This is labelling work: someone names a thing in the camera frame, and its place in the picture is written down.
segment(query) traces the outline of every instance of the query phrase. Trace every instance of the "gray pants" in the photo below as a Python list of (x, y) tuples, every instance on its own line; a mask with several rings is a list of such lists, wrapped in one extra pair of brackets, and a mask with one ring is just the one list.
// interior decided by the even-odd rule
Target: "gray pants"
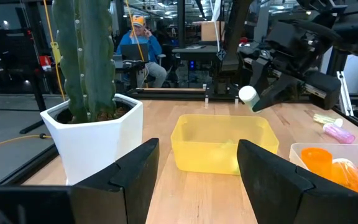
[[(146, 63), (146, 67), (149, 71), (149, 75), (155, 77), (155, 81), (153, 82), (152, 86), (150, 86), (149, 84), (149, 87), (161, 88), (162, 84), (165, 81), (165, 78), (167, 77), (167, 71), (165, 70), (165, 68), (161, 67), (155, 62)], [(137, 75), (137, 86), (146, 86), (144, 82), (144, 74), (142, 72), (139, 72)]]

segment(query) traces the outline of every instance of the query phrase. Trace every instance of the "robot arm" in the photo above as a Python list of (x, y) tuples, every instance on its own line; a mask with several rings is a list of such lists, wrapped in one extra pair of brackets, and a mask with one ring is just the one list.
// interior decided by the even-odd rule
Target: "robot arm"
[[(250, 85), (260, 95), (254, 111), (311, 93), (313, 104), (329, 110), (336, 103), (341, 82), (313, 69), (315, 61), (330, 47), (358, 55), (358, 4), (335, 6), (331, 1), (298, 0), (306, 9), (320, 12), (313, 21), (277, 22), (258, 49), (239, 49), (244, 63), (252, 69)], [(277, 81), (269, 85), (267, 78)]]

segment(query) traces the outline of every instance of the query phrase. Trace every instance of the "soil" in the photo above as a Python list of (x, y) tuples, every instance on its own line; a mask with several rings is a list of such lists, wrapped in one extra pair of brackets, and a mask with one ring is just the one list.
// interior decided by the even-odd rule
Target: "soil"
[[(118, 119), (124, 116), (128, 111), (132, 109), (129, 105), (123, 102), (116, 101), (116, 104), (117, 104), (117, 110), (113, 116), (107, 113), (102, 113), (98, 116), (98, 121), (109, 121), (112, 119)], [(58, 114), (56, 120), (62, 124), (71, 124), (71, 121), (73, 120), (73, 115), (69, 109), (65, 109), (62, 112), (60, 112), (60, 114)]]

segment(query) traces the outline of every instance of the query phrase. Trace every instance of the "white pot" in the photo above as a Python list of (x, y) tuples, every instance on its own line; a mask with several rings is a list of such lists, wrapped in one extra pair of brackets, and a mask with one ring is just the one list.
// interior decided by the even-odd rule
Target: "white pot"
[(111, 121), (59, 123), (55, 118), (68, 108), (68, 101), (41, 112), (71, 185), (101, 171), (142, 144), (143, 103), (120, 94), (116, 94), (114, 100), (132, 109)]

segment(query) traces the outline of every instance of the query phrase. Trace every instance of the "blue jacket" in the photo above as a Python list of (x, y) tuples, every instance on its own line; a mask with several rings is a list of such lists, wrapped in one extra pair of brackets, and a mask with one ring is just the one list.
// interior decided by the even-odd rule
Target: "blue jacket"
[[(148, 50), (149, 50), (149, 60), (151, 62), (157, 63), (157, 58), (155, 56), (162, 53), (161, 45), (157, 41), (157, 38), (155, 38), (152, 35), (149, 39), (146, 39), (145, 37), (137, 37), (137, 40), (139, 41), (140, 44), (147, 44)], [(132, 38), (131, 38), (131, 30), (128, 31), (128, 33), (126, 33), (122, 37), (121, 42), (119, 43), (119, 45), (117, 47), (117, 52), (116, 52), (117, 54), (121, 54), (121, 45), (122, 44), (133, 44)]]

